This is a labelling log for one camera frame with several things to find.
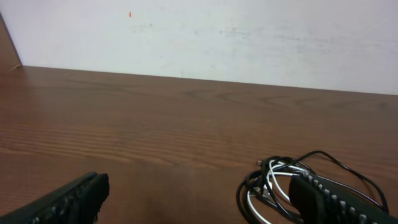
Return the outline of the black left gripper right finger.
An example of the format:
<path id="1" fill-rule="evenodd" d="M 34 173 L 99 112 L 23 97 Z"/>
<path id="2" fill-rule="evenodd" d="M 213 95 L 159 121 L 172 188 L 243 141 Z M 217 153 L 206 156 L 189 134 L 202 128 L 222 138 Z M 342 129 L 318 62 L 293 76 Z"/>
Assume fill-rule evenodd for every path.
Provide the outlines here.
<path id="1" fill-rule="evenodd" d="M 397 224 L 397 218 L 317 175 L 293 176 L 289 200 L 304 224 Z"/>

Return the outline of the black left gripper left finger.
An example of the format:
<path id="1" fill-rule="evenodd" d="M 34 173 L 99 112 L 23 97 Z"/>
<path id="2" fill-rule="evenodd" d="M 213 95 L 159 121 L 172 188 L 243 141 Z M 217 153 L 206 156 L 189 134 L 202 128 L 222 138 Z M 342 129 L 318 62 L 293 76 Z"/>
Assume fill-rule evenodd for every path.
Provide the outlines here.
<path id="1" fill-rule="evenodd" d="M 109 195 L 108 174 L 89 172 L 1 216 L 8 224 L 94 224 Z"/>

